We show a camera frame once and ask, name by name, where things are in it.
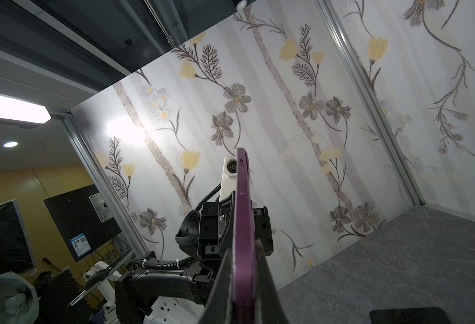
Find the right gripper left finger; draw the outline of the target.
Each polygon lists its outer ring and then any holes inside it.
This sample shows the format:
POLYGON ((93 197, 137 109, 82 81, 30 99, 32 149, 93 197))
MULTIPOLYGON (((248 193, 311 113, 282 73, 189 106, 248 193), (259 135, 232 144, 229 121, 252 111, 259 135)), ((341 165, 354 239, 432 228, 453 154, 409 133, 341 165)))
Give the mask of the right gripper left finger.
POLYGON ((232 317, 232 249, 225 256, 211 290, 199 324, 231 323, 232 317))

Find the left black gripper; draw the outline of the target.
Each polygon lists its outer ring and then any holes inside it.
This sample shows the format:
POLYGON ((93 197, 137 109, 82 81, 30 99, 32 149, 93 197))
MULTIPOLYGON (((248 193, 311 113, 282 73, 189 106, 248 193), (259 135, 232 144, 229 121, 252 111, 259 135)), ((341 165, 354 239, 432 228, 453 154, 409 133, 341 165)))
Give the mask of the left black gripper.
MULTIPOLYGON (((223 201, 210 201, 207 196, 198 204, 196 211, 200 215, 197 255, 202 261, 222 259, 225 251, 233 244, 233 217, 235 194, 223 201)), ((255 238, 263 244, 265 254, 273 253, 271 222, 266 207, 252 208, 255 238)))

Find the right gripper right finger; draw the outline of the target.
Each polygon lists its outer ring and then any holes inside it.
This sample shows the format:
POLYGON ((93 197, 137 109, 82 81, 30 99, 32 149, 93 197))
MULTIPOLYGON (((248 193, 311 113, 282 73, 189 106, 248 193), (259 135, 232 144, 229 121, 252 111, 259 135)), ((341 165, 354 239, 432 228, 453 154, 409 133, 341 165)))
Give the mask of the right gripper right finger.
POLYGON ((289 321, 283 311, 281 302, 275 289, 275 284, 266 260, 263 244, 260 240, 255 241, 256 251, 256 299, 255 320, 256 323, 288 324, 289 321))

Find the purple-edged black phone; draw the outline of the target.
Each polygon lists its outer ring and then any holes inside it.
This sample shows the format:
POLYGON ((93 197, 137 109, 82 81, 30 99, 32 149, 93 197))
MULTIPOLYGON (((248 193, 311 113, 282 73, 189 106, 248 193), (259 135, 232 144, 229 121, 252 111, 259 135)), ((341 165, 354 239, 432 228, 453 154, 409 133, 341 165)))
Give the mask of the purple-edged black phone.
POLYGON ((255 221, 250 199, 248 155, 237 150, 233 221, 232 316, 234 323, 255 322, 255 221))

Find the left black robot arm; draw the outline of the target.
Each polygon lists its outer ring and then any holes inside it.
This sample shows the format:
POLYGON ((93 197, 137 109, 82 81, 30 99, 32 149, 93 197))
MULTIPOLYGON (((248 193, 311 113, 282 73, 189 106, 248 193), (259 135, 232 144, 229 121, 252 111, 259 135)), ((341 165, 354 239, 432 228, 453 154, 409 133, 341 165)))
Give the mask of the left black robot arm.
POLYGON ((202 323, 285 323, 266 260, 273 251, 267 210, 249 198, 240 182, 228 198, 206 197, 189 212, 176 236, 185 259, 162 261, 153 252, 134 259, 115 284, 119 320, 142 323, 169 297, 204 306, 202 323))

